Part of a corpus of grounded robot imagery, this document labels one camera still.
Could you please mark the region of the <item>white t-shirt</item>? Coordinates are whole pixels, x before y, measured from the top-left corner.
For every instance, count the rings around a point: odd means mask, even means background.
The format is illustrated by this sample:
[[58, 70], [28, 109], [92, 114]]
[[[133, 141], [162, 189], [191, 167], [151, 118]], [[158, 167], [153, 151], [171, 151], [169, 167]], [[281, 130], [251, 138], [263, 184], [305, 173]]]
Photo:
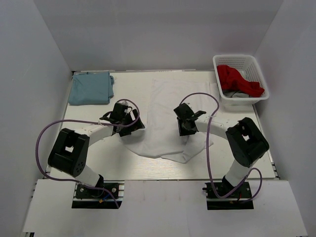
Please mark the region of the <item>white t-shirt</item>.
[[184, 100], [194, 112], [211, 113], [218, 98], [210, 82], [154, 80], [145, 129], [121, 137], [120, 142], [139, 156], [187, 163], [206, 148], [206, 134], [180, 136], [174, 109]]

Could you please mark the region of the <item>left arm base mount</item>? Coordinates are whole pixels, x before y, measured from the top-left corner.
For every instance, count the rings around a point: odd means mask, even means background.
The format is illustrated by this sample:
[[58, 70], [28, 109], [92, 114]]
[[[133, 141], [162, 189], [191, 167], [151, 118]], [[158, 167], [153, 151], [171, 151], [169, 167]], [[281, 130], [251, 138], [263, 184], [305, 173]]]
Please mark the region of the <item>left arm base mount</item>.
[[76, 184], [72, 209], [118, 209], [123, 201], [124, 181], [104, 181], [103, 189], [93, 190], [83, 184]]

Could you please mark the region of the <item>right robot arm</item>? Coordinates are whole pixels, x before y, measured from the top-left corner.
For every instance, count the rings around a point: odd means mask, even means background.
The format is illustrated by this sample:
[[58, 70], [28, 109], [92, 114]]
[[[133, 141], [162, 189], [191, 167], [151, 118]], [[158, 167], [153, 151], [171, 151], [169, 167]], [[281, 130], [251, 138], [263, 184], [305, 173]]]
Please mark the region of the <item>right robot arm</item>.
[[181, 136], [205, 132], [228, 141], [235, 160], [222, 179], [223, 192], [229, 197], [236, 196], [241, 191], [240, 183], [270, 148], [257, 125], [248, 117], [233, 122], [206, 111], [194, 112], [186, 103], [180, 104], [174, 112]]

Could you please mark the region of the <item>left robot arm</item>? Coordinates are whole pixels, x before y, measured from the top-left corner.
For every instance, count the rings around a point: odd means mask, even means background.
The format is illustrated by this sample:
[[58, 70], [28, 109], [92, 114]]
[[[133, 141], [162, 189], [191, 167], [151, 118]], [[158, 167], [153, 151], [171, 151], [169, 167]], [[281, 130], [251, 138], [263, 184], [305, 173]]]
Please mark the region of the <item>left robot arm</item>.
[[104, 192], [104, 178], [86, 164], [88, 149], [104, 138], [115, 134], [123, 137], [145, 128], [140, 119], [139, 108], [132, 108], [128, 102], [119, 100], [97, 122], [67, 120], [87, 123], [88, 126], [77, 130], [60, 130], [48, 157], [48, 165], [70, 175], [75, 182], [86, 185], [93, 197], [101, 196]]

